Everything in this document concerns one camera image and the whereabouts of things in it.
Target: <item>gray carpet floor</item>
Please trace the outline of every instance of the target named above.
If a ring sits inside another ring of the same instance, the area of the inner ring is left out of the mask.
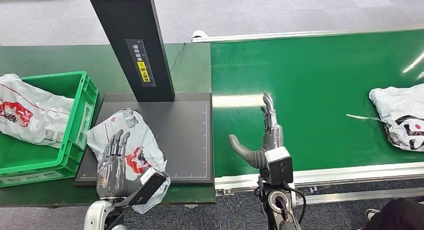
[[[355,230],[365,226],[365,210],[381,209],[389,199],[307,205],[303,230]],[[87,207],[0,208],[0,229],[81,230]],[[300,216],[301,207],[294,211]],[[183,205],[156,206],[145,215],[130,210],[125,215],[130,230],[267,228],[261,203],[252,192],[223,196],[215,204],[189,209]]]
[[[164,42],[188,42],[195,30],[210,36],[352,30],[424,25],[424,0],[155,0]],[[0,46],[108,44],[88,0],[0,1]],[[424,181],[335,186],[323,192],[423,187]],[[387,199],[308,205],[303,229],[358,229],[367,208]],[[82,229],[87,207],[0,208],[0,229]],[[299,216],[300,208],[295,210]],[[251,192],[218,197],[188,209],[157,206],[125,216],[131,230],[266,229]]]

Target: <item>green plastic crate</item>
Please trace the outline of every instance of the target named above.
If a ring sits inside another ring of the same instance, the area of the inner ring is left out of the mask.
[[[0,133],[0,187],[74,177],[86,147],[99,90],[85,71],[22,77],[30,85],[74,98],[60,149]]]

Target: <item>black pole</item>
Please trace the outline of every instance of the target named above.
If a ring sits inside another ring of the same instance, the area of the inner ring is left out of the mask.
[[[90,1],[137,101],[174,101],[154,0]]]

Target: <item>robotic hand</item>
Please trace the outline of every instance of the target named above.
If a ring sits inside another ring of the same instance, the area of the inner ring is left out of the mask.
[[[88,208],[84,230],[127,230],[123,215],[133,205],[146,204],[165,182],[162,172],[148,168],[134,181],[126,179],[125,149],[130,132],[118,131],[110,138],[97,165],[99,201]]]
[[[230,135],[229,140],[237,154],[252,167],[259,169],[259,187],[255,190],[255,195],[260,198],[268,218],[268,230],[301,230],[305,196],[289,186],[289,183],[293,183],[292,157],[283,145],[283,130],[277,123],[274,103],[268,93],[263,94],[263,102],[266,106],[260,108],[265,118],[262,147],[251,151],[241,145],[236,136]],[[299,222],[292,211],[292,206],[296,205],[295,192],[302,196],[304,202]]]

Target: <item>white plastic bag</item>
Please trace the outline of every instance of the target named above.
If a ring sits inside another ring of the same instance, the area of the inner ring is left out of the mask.
[[[73,104],[15,74],[0,77],[0,131],[19,140],[60,148]]]
[[[95,153],[97,161],[101,162],[106,145],[118,131],[130,132],[125,147],[125,177],[136,180],[148,167],[165,172],[164,154],[159,149],[155,136],[143,120],[141,114],[131,108],[116,112],[101,124],[87,131],[87,144]],[[150,200],[143,205],[133,206],[141,214],[160,203],[171,183],[169,177],[154,193]]]
[[[373,89],[369,98],[385,123],[389,141],[403,150],[424,151],[424,84]]]

